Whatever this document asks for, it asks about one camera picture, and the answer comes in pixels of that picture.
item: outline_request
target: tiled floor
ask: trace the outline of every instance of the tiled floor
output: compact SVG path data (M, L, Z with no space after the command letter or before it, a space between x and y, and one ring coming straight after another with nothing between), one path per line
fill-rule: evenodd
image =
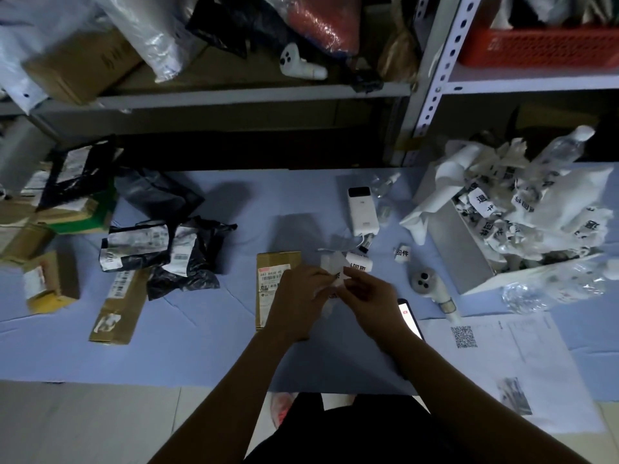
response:
M210 392L206 388L0 382L0 463L143 464ZM325 407L345 396L323 395ZM250 450L274 432L270 396ZM600 404L607 434L558 437L593 464L619 463L619 403Z

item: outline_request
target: forearm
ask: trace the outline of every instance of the forearm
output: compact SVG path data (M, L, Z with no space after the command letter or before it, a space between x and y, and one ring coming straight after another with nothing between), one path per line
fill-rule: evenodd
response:
M433 417L477 460L586 463L568 447L489 396L412 333L394 335L386 342L385 350L413 384Z
M289 347L290 342L270 332L258 332L151 464L242 461L275 369Z

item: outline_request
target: phone screen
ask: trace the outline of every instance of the phone screen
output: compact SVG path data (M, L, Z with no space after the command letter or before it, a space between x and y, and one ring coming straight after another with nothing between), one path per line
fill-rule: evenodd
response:
M407 303L400 303L400 312L402 313L402 317L406 322L406 325L409 329L413 331L413 334L417 335L420 339L423 340L422 333L419 332L419 328L417 327L417 323L413 319L413 315L410 313L410 308Z

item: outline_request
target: person's left hand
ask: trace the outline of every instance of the person's left hand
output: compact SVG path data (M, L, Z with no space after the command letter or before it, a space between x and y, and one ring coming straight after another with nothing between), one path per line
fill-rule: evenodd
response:
M290 343L307 340L322 306L335 293L335 288L329 287L335 279L335 275L312 265L286 270L275 292L264 330Z

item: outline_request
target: white power bank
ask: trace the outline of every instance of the white power bank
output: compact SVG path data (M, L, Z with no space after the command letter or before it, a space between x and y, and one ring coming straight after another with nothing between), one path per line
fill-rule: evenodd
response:
M350 187L349 207L353 236L378 234L381 227L369 187Z

